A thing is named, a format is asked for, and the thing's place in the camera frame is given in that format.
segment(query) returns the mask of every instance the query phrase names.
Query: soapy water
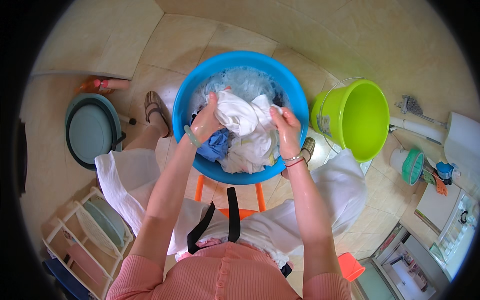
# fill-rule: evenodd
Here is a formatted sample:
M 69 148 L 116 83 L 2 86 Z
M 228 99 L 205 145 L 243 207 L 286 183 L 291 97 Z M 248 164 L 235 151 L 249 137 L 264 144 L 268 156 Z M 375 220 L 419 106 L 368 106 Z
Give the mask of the soapy water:
M 234 95 L 247 102 L 266 95 L 273 104 L 291 108 L 287 93 L 272 76 L 252 67 L 233 67 L 213 74 L 198 85 L 190 99 L 189 115 L 207 105 L 210 92 L 223 91 L 227 86 Z

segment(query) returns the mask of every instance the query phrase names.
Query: white skirt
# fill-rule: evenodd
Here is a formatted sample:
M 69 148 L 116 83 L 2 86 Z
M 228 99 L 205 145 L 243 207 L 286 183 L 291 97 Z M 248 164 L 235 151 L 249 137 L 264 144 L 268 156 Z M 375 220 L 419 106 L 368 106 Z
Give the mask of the white skirt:
M 108 203 L 132 227 L 136 236 L 142 225 L 148 200 L 160 176 L 155 152 L 151 149 L 111 151 L 95 158 L 98 179 Z M 360 215 L 367 198 L 365 177 L 349 149 L 342 150 L 325 165 L 311 172 L 332 216 L 334 236 L 348 230 Z M 173 229 L 168 254 L 187 251 L 187 234 L 200 222 L 209 204 L 183 199 Z M 279 267 L 288 255 L 302 255 L 303 243 L 292 199 L 240 221 L 239 241 L 268 253 Z M 210 225 L 199 241 L 228 236 L 228 219 L 215 210 Z

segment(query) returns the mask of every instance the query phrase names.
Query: glass door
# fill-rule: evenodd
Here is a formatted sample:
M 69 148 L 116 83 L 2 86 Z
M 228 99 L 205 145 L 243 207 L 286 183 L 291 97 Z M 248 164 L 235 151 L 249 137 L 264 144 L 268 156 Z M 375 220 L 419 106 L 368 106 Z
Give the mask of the glass door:
M 403 300 L 387 278 L 388 275 L 372 258 L 362 259 L 359 263 L 365 267 L 365 271 L 355 279 L 355 284 L 366 300 Z

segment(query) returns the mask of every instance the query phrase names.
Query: blue cloth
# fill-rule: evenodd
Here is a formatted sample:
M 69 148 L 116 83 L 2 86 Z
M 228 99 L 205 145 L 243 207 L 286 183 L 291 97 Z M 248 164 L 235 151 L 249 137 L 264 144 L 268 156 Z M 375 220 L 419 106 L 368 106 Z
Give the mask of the blue cloth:
M 197 153 L 211 162 L 225 158 L 228 150 L 228 129 L 217 130 L 197 149 Z

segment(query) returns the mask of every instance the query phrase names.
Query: blue plastic basin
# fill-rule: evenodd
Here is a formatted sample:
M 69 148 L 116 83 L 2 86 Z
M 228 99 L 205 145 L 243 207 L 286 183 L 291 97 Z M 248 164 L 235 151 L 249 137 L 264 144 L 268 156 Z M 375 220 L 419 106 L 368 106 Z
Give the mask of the blue plastic basin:
M 250 51 L 233 51 L 214 56 L 196 67 L 183 81 L 173 105 L 172 123 L 177 142 L 185 134 L 183 126 L 188 124 L 189 102 L 196 87 L 211 75 L 227 68 L 247 66 L 263 71 L 272 76 L 285 90 L 291 109 L 301 123 L 300 144 L 305 141 L 308 129 L 308 105 L 305 94 L 293 74 L 281 63 L 264 54 Z M 226 173 L 218 162 L 211 162 L 197 154 L 193 166 L 205 176 L 228 184 L 253 184 L 268 180 L 280 173 L 285 165 L 281 158 L 264 171 L 249 173 Z

